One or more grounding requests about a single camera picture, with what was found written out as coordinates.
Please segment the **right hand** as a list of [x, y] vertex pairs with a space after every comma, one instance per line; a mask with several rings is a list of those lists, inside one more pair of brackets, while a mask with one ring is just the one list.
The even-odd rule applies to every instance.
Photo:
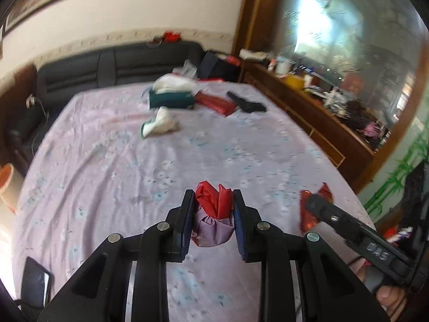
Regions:
[[383, 275], [372, 266], [362, 266], [356, 275], [365, 287], [375, 294], [377, 301], [385, 309], [390, 320], [397, 321], [407, 303], [406, 290], [397, 286], [380, 286]]

